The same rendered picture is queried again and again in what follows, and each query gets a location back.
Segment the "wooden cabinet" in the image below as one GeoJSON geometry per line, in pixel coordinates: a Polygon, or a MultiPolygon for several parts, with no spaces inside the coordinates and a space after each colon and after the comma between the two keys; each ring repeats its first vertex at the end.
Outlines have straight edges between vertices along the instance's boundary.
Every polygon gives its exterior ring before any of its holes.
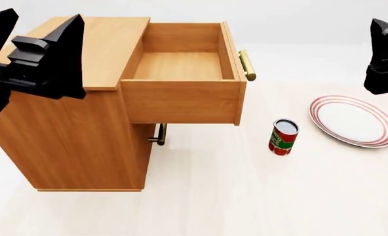
{"type": "Polygon", "coordinates": [[[120,85],[142,49],[149,17],[85,17],[83,100],[13,92],[0,147],[40,191],[140,191],[155,125],[130,121],[120,85]]]}

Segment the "open wooden drawer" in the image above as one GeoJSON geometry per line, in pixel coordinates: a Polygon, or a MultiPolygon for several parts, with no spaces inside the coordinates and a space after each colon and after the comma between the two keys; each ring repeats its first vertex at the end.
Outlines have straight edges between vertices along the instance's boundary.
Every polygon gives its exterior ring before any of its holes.
{"type": "Polygon", "coordinates": [[[239,125],[247,78],[228,23],[149,23],[120,88],[131,123],[239,125]]]}

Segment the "white plate with red rings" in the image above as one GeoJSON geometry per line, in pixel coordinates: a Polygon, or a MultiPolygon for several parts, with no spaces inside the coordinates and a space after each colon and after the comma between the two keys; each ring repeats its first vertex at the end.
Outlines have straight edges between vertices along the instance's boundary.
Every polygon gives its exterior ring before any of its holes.
{"type": "Polygon", "coordinates": [[[323,133],[356,147],[388,147],[388,114],[350,96],[330,95],[313,100],[308,109],[323,133]]]}

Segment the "red tomato sauce can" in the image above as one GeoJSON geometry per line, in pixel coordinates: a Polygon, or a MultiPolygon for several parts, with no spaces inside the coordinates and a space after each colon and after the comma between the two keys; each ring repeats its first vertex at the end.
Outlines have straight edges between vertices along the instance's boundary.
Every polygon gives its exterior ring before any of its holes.
{"type": "Polygon", "coordinates": [[[289,155],[299,132],[298,125],[290,119],[277,119],[268,147],[272,153],[279,156],[289,155]]]}

